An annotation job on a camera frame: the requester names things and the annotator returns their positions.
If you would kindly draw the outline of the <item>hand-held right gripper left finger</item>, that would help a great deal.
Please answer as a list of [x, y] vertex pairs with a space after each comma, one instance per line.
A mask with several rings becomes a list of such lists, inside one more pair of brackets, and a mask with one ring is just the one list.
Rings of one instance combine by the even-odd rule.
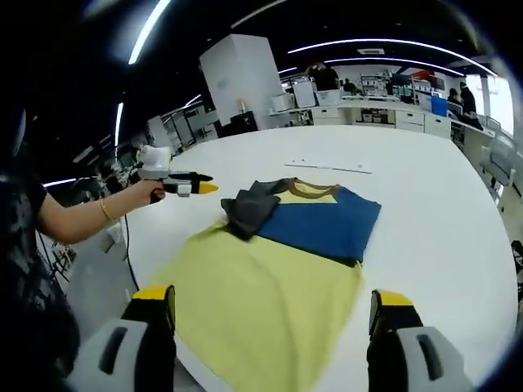
[[79, 349], [72, 391], [173, 391], [177, 347], [174, 286], [142, 288]]

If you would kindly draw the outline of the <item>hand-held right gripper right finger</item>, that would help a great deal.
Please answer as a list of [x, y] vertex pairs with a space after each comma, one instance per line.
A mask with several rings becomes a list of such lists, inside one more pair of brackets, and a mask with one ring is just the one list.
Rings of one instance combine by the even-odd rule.
[[370, 391], [474, 390], [463, 356], [397, 292], [372, 291], [367, 364]]

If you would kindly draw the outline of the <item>person's left hand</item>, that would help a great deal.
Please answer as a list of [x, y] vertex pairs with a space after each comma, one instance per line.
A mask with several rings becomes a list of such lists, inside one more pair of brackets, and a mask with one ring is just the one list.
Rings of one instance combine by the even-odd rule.
[[140, 180], [130, 186], [128, 191], [134, 208], [156, 203], [166, 195], [163, 183], [159, 180]]

